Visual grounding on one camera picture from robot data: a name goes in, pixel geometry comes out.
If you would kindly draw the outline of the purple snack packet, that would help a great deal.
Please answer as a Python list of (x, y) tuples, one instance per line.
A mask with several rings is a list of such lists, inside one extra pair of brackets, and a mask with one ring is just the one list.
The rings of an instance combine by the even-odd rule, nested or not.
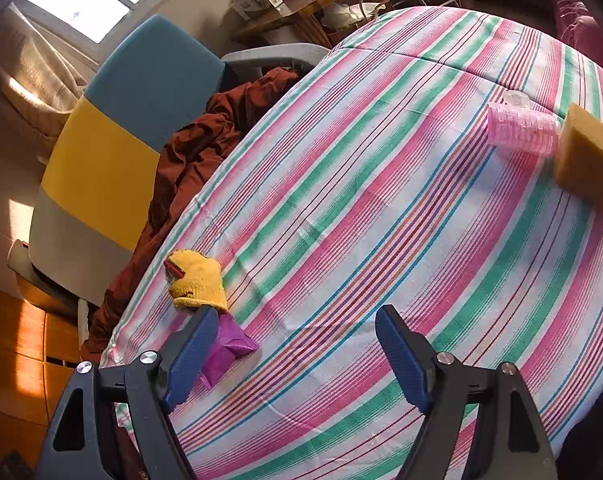
[(258, 349), (259, 345), (242, 330), (230, 313), (220, 313), (218, 333), (202, 367), (204, 387), (212, 390), (236, 360)]

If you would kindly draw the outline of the yellow knitted mini hat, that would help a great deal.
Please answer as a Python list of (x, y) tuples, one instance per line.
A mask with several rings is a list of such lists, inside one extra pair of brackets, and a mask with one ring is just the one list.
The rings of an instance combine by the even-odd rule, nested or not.
[(228, 310), (221, 265), (191, 249), (177, 249), (164, 260), (168, 292), (177, 309)]

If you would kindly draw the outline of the wooden wardrobe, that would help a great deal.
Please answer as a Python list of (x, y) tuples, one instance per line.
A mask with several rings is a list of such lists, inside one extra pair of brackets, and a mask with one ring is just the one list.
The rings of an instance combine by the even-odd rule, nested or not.
[(0, 462), (35, 466), (61, 393), (79, 362), (77, 326), (0, 290)]

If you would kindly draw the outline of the striped bed sheet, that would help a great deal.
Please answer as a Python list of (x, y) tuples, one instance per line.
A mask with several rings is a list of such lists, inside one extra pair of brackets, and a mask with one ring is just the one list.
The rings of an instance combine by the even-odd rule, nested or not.
[(233, 150), (164, 251), (216, 259), (257, 342), (172, 425), (202, 479), (390, 479), (422, 418), (390, 304), (459, 361), (514, 363), (554, 451), (603, 390), (603, 214), (487, 141), (515, 90), (603, 120), (603, 68), (536, 29), (419, 6), (343, 40)]

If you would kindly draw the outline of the dark red blanket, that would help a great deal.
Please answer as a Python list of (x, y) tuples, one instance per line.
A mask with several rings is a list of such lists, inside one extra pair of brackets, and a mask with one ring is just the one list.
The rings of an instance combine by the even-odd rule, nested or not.
[(303, 72), (274, 67), (253, 82), (218, 92), (204, 113), (177, 130), (160, 153), (148, 220), (126, 266), (108, 286), (94, 312), (81, 359), (99, 363), (146, 270), (192, 198)]

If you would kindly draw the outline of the grey yellow blue headboard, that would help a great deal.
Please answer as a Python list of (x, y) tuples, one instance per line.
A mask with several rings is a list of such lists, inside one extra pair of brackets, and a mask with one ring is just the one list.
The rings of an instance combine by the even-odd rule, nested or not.
[(40, 184), (28, 258), (46, 278), (100, 304), (148, 218), (163, 146), (204, 112), (224, 63), (154, 15), (116, 48), (70, 113)]

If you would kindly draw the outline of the wooden bedside table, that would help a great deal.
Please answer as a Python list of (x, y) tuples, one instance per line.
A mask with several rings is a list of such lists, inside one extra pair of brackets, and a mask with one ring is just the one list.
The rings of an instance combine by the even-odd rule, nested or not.
[(266, 32), (286, 26), (293, 27), (301, 40), (332, 48), (334, 42), (318, 19), (318, 15), (330, 3), (337, 0), (288, 0), (278, 8), (267, 11), (254, 20), (246, 22), (233, 32), (231, 39), (246, 47), (260, 46), (266, 41)]

